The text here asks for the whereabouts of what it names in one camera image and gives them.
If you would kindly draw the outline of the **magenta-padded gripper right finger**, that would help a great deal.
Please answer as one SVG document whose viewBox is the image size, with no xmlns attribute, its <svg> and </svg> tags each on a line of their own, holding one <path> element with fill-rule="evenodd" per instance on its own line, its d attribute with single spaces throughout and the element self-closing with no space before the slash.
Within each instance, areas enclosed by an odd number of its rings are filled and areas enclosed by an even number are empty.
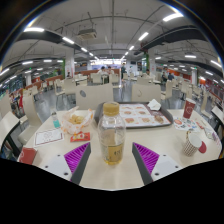
<svg viewBox="0 0 224 224">
<path fill-rule="evenodd" d="M 132 145 L 132 153 L 145 185 L 182 169 L 182 167 L 167 154 L 160 155 L 138 143 Z"/>
</svg>

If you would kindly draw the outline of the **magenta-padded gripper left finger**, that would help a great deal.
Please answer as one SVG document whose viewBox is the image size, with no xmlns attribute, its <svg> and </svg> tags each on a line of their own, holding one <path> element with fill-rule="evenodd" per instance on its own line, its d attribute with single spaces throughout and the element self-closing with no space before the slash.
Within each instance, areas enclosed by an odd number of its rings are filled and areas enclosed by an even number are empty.
<svg viewBox="0 0 224 224">
<path fill-rule="evenodd" d="M 56 155 L 44 164 L 42 168 L 45 171 L 79 185 L 90 154 L 91 144 L 85 143 L 64 155 Z"/>
</svg>

